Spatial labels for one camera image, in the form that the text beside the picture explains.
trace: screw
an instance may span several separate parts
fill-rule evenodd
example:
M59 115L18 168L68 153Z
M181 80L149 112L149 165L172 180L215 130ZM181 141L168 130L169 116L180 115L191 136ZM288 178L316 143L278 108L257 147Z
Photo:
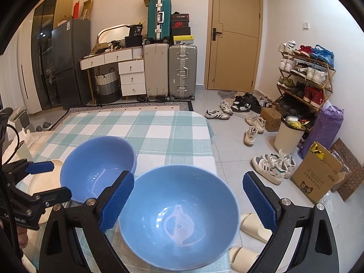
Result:
M289 205L291 205L292 202L288 198L283 198L282 203L283 203L283 205L289 206Z
M96 203L96 199L95 198L89 198L89 199L87 199L87 201L86 201L86 204L88 205L88 206L92 206L92 205L94 205Z
M323 204L321 204L321 203L318 203L316 206L317 206L317 208L319 210L324 210L325 209L325 206Z
M57 211L61 209L61 204L57 203L53 206L53 210Z

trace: door frame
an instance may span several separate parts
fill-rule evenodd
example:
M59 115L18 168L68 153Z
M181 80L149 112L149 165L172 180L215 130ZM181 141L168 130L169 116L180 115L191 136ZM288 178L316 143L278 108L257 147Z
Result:
M210 71L210 54L211 54L211 41L212 41L212 6L213 0L209 0L209 12L207 17L207 40L206 40L206 59L205 59L205 77L204 77L204 85L205 89L208 89L209 83L209 71ZM254 75L253 75L253 85L250 92L254 91L255 81L257 79L258 74L258 66L260 60L260 49L262 45L262 33L263 33L263 0L260 0L260 25L259 25L259 38L258 38L258 50L257 50L257 61L255 63Z

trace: silver suitcase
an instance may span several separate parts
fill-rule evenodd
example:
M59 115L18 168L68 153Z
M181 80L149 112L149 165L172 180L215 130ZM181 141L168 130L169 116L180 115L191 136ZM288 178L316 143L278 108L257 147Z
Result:
M169 44L144 46L144 75L148 97L168 96Z
M173 98L195 99L197 47L172 45L168 52L169 94Z

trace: checkered tablecloth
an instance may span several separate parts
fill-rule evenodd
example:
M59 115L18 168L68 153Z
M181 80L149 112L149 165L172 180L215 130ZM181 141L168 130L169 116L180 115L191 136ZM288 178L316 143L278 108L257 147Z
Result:
M216 174L209 128L206 119L195 112L125 111L79 113L69 117L51 134L47 132L30 148L35 162L50 159L64 161L83 142L94 137L112 135L128 140L137 156L135 176L166 164L199 166ZM26 191L31 176L18 187ZM77 231L86 260L93 272L99 269L80 229ZM44 228L28 231L30 238L24 253L38 267ZM115 251L131 273L162 272L139 259L124 243L118 223L106 232ZM228 272L228 253L219 260L194 272Z

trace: teal suitcase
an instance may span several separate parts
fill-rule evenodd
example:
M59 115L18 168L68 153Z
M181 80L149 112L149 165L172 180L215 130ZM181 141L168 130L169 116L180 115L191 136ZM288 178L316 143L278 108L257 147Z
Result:
M168 43L171 32L171 0L150 0L148 6L148 40Z

